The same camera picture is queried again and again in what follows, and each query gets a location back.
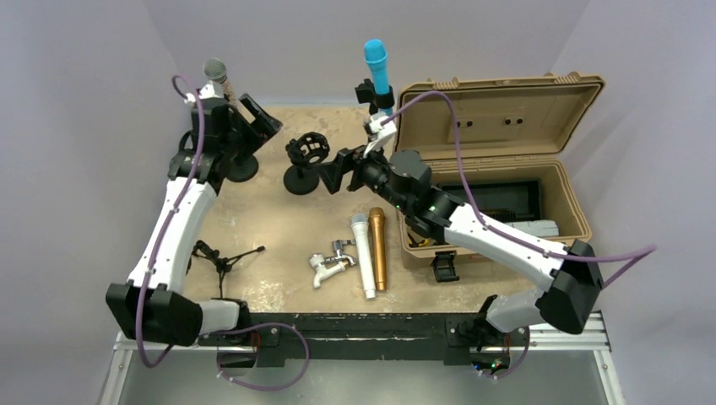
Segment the white microphone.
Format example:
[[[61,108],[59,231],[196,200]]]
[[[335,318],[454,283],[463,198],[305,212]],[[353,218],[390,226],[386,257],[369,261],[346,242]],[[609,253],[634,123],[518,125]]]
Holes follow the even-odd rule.
[[[376,285],[373,275],[372,256],[368,241],[369,227],[367,216],[363,213],[357,213],[351,217],[350,222],[357,250],[362,289],[367,300],[374,300],[376,298]]]

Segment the gold microphone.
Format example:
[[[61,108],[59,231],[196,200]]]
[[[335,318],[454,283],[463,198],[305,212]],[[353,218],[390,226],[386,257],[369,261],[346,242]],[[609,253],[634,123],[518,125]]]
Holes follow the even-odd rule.
[[[371,208],[368,215],[369,230],[372,241],[372,261],[376,290],[384,292],[388,289],[388,267],[385,242],[385,213],[382,208]]]

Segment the black tripod shock mount stand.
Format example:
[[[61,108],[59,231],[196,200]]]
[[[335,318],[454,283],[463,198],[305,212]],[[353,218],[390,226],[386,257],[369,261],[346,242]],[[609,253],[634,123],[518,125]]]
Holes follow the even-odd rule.
[[[192,265],[192,258],[202,258],[211,262],[218,274],[218,288],[219,298],[224,299],[224,280],[225,276],[230,273],[235,264],[237,264],[243,257],[249,256],[254,253],[260,253],[266,250],[265,246],[259,246],[250,251],[240,253],[235,256],[221,256],[219,250],[211,248],[205,241],[197,240],[194,244],[187,270],[189,271]]]

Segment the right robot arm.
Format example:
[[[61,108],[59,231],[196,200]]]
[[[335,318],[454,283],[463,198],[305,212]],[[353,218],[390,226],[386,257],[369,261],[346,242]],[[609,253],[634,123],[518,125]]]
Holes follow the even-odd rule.
[[[484,303],[474,321],[480,341],[494,343],[507,332],[540,323],[574,335],[583,332],[604,288],[591,245],[544,240],[479,213],[433,185],[431,168],[413,150],[387,159],[364,147],[344,148],[316,168],[329,193],[336,193],[350,174],[348,191],[367,187],[398,209],[417,234],[473,251],[533,283],[530,291]]]

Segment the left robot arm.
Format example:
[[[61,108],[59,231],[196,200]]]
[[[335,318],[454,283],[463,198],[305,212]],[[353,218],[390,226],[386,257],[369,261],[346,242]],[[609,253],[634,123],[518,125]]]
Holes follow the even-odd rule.
[[[192,127],[169,164],[165,202],[149,243],[127,281],[106,291],[106,303],[127,338],[190,346],[215,332],[232,345],[251,337],[244,301],[195,302],[182,294],[193,247],[223,182],[283,126],[251,95],[238,101],[253,119],[222,96],[204,96],[191,109]]]

